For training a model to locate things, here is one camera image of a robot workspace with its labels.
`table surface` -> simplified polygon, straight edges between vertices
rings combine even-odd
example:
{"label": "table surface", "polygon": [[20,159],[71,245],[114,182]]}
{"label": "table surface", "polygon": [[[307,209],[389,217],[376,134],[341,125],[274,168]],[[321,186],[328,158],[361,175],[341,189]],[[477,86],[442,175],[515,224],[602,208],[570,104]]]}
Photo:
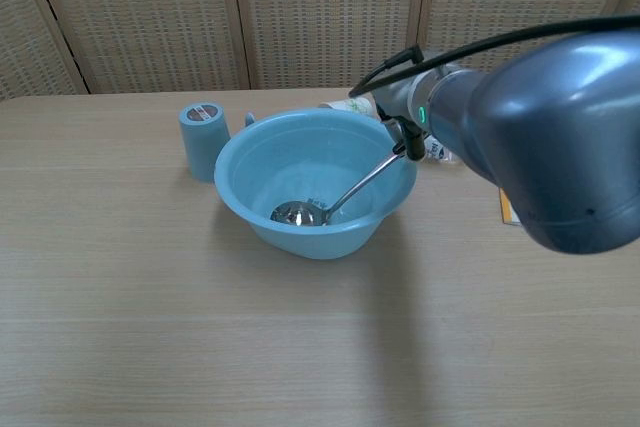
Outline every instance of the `table surface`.
{"label": "table surface", "polygon": [[193,180],[178,112],[230,129],[345,89],[0,104],[0,425],[637,426],[640,242],[544,250],[467,168],[331,262]]}

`metal ladle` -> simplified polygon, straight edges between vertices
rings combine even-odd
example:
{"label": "metal ladle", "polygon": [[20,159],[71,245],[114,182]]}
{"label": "metal ladle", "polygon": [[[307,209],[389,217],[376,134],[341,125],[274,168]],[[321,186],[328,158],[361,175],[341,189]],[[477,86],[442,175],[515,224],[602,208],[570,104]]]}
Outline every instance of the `metal ladle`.
{"label": "metal ladle", "polygon": [[321,209],[320,207],[312,204],[311,202],[302,202],[300,200],[290,200],[284,202],[271,212],[271,220],[276,222],[282,222],[283,224],[298,225],[298,226],[319,226],[326,225],[329,222],[329,218],[340,208],[342,205],[353,197],[362,187],[371,182],[387,167],[393,164],[399,158],[404,157],[403,153],[393,153],[378,165],[376,165],[371,172],[365,175],[359,180],[353,187],[351,187],[345,194],[340,197],[335,204],[328,209]]}

